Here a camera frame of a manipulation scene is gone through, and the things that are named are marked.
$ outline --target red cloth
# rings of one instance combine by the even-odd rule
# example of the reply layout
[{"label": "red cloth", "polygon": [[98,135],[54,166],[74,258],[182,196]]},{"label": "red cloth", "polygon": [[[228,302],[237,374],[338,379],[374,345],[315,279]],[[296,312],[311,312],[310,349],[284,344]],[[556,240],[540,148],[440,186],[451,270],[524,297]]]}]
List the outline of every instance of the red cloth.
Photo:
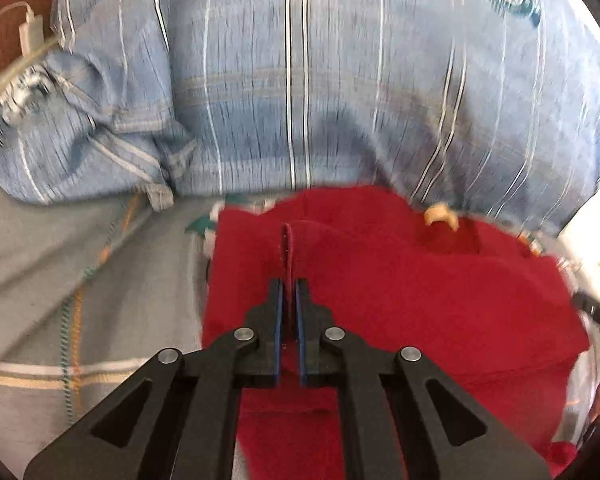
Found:
[{"label": "red cloth", "polygon": [[[282,230],[288,238],[283,253]],[[307,278],[336,323],[373,346],[417,346],[538,452],[562,415],[588,339],[555,262],[483,222],[424,225],[379,187],[314,189],[254,216],[219,218],[204,343],[239,326],[271,278]],[[238,439],[254,480],[344,477],[336,395],[298,386],[293,349],[277,390],[247,390]]]}]

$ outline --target red fabric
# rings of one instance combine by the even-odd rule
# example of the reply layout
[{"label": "red fabric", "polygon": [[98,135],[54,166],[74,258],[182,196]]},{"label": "red fabric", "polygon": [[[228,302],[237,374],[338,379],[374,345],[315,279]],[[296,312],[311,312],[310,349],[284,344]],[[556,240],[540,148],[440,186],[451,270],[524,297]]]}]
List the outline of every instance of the red fabric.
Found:
[{"label": "red fabric", "polygon": [[[288,252],[283,251],[282,230]],[[307,278],[336,323],[378,348],[422,349],[546,458],[566,383],[588,348],[550,258],[483,222],[424,225],[379,187],[314,189],[254,216],[220,215],[204,342],[241,324],[271,278]],[[277,390],[247,390],[238,438],[254,480],[344,477],[336,397],[302,390],[283,355]]]}]

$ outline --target yellow object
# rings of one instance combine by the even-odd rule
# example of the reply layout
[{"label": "yellow object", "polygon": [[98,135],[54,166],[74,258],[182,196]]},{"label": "yellow object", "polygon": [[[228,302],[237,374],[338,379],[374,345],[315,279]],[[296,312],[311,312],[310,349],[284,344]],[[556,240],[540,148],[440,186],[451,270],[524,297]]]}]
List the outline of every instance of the yellow object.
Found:
[{"label": "yellow object", "polygon": [[425,225],[431,225],[433,222],[445,222],[453,231],[458,231],[460,227],[458,215],[444,202],[434,204],[424,212]]}]

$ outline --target silver screw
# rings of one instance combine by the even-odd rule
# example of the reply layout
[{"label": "silver screw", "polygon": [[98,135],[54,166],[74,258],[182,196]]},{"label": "silver screw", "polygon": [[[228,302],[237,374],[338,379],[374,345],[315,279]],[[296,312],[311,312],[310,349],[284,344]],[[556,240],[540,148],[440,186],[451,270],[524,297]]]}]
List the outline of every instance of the silver screw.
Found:
[{"label": "silver screw", "polygon": [[158,361],[164,365],[175,362],[178,359],[178,351],[173,348],[165,348],[158,354]]},{"label": "silver screw", "polygon": [[414,363],[420,360],[422,357],[422,352],[415,346],[405,346],[402,350],[400,350],[400,355],[405,361]]},{"label": "silver screw", "polygon": [[234,337],[238,341],[249,341],[253,339],[254,335],[255,334],[253,333],[253,330],[251,330],[251,328],[248,326],[243,326],[234,332]]},{"label": "silver screw", "polygon": [[332,326],[324,331],[324,335],[331,341],[340,341],[344,338],[344,330],[339,326]]}]

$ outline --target blue plaid cloth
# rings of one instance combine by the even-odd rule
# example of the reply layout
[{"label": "blue plaid cloth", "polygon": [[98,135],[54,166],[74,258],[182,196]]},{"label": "blue plaid cloth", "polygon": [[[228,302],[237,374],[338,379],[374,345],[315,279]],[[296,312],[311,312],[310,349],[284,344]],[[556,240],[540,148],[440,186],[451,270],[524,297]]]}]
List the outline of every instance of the blue plaid cloth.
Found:
[{"label": "blue plaid cloth", "polygon": [[0,110],[26,202],[377,181],[555,232],[600,181],[581,0],[55,0],[53,25]]}]

